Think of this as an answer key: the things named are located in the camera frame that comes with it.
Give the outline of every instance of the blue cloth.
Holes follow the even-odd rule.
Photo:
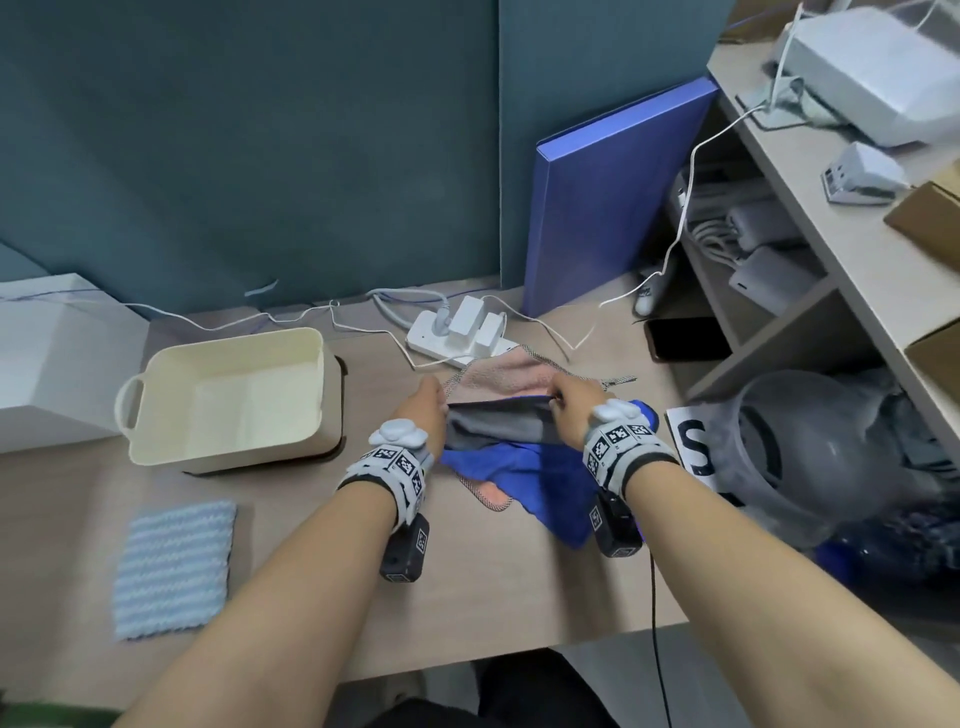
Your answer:
[[[634,400],[655,432],[657,413]],[[497,443],[476,450],[444,450],[440,461],[474,480],[489,480],[515,498],[554,536],[580,548],[590,534],[589,509],[597,490],[583,454],[566,445]]]
[[[220,500],[131,523],[113,584],[118,640],[200,627],[220,613],[236,513]]]

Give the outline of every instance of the black device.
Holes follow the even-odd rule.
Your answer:
[[[610,491],[597,493],[590,508],[590,525],[604,556],[624,558],[643,548],[643,537],[630,507]]]
[[[714,361],[731,355],[730,344],[717,320],[653,319],[644,322],[650,356],[659,363]]]
[[[410,525],[403,525],[390,537],[380,562],[380,575],[387,581],[417,581],[423,573],[423,556],[430,537],[430,523],[417,513]]]

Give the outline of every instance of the black cable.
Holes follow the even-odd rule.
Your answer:
[[[657,661],[657,677],[660,679],[660,694],[663,695],[663,711],[666,713],[667,728],[673,728],[670,718],[670,703],[666,699],[666,687],[663,685],[663,671],[660,669],[660,647],[657,645],[657,568],[654,555],[650,554],[650,634],[654,638],[654,660]]]

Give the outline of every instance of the gray cloth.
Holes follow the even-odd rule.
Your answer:
[[[473,450],[496,443],[560,445],[548,396],[451,404],[446,447]]]

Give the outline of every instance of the black phone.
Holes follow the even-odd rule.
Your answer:
[[[717,320],[653,319],[644,322],[650,356],[659,363],[714,361],[731,355],[727,337]]]

